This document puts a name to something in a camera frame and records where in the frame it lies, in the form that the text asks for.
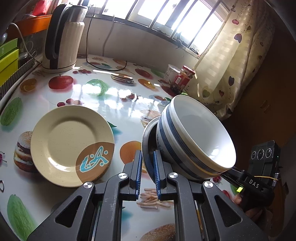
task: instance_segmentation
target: beige plate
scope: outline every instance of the beige plate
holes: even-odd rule
[[[67,105],[48,112],[32,133],[31,155],[37,170],[63,187],[79,187],[102,176],[113,152],[108,122],[83,106]]]

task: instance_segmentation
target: wall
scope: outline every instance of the wall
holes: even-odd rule
[[[90,18],[85,18],[85,27],[79,45],[79,54],[85,54],[86,33]],[[93,18],[89,30],[88,53],[102,55],[102,47],[112,27],[112,21]],[[168,64],[178,68],[190,68],[197,59],[174,44],[141,29],[122,23],[115,23],[105,46],[105,56],[127,60],[133,63],[165,72]]]

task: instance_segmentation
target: white bowl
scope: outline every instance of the white bowl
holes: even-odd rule
[[[169,129],[166,116],[167,109],[168,106],[165,107],[158,121],[156,141],[158,149],[166,160],[171,163],[173,170],[191,180],[209,179],[217,176],[218,174],[207,173],[202,170],[182,150]]]
[[[222,123],[203,104],[178,95],[166,109],[166,116],[173,136],[192,162],[213,174],[234,166],[233,142]]]

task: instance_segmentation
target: camera lens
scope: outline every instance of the camera lens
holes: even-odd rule
[[[256,157],[256,152],[253,151],[252,155],[251,155],[251,158],[254,159]]]
[[[266,156],[266,158],[271,156],[271,149],[270,148],[267,149],[265,156]]]
[[[259,152],[258,152],[258,154],[257,154],[257,158],[258,158],[258,160],[261,160],[262,157],[263,157],[263,155],[264,155],[264,150],[263,150],[263,149],[259,150]]]

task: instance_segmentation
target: power cord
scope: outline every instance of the power cord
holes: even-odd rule
[[[115,71],[123,70],[123,69],[126,68],[126,66],[127,66],[127,64],[128,64],[127,61],[126,61],[126,65],[125,65],[123,68],[121,68],[121,69],[103,69],[103,68],[99,68],[99,67],[97,67],[97,66],[91,64],[91,63],[87,60],[87,42],[88,42],[88,39],[89,39],[89,28],[90,28],[90,26],[91,26],[91,21],[92,21],[93,18],[94,18],[94,13],[95,13],[95,11],[96,11],[96,7],[94,8],[94,12],[93,12],[93,15],[91,16],[91,20],[90,20],[90,22],[89,22],[89,27],[88,27],[88,29],[87,29],[87,33],[86,33],[86,49],[85,49],[85,58],[86,58],[86,62],[87,62],[88,64],[90,64],[91,66],[93,66],[94,68],[101,69],[101,70],[104,70],[104,71],[115,72]],[[110,30],[110,32],[109,32],[109,34],[108,34],[108,36],[107,36],[107,38],[106,38],[106,40],[105,40],[105,42],[104,42],[104,44],[103,44],[103,54],[104,54],[105,44],[106,44],[108,38],[110,37],[110,34],[111,34],[111,32],[112,32],[112,30],[113,30],[113,27],[114,27],[114,18],[115,18],[115,17],[113,17],[113,24],[112,24],[111,30]]]
[[[33,58],[38,64],[41,64],[41,63],[40,63],[37,59],[35,59],[35,58],[30,54],[30,52],[28,51],[27,46],[26,46],[26,44],[25,44],[25,40],[24,40],[24,38],[23,38],[23,36],[22,36],[22,33],[21,33],[19,27],[18,27],[15,23],[10,23],[10,25],[13,25],[13,26],[16,27],[16,29],[18,30],[18,32],[19,32],[19,34],[20,34],[20,37],[21,37],[21,39],[22,39],[22,43],[23,43],[23,45],[24,45],[24,47],[25,47],[25,50],[27,51],[28,55],[29,55],[30,57],[32,57],[32,58]]]
[[[106,43],[107,43],[107,41],[108,41],[108,39],[109,39],[109,37],[110,37],[110,35],[111,35],[111,33],[112,33],[113,28],[114,28],[114,24],[115,24],[114,19],[115,19],[115,15],[113,15],[112,27],[111,27],[111,29],[110,29],[110,31],[109,31],[109,33],[108,33],[108,35],[107,35],[107,38],[106,38],[106,40],[105,40],[105,42],[104,42],[104,44],[103,44],[102,56],[105,55],[105,46],[106,46]]]

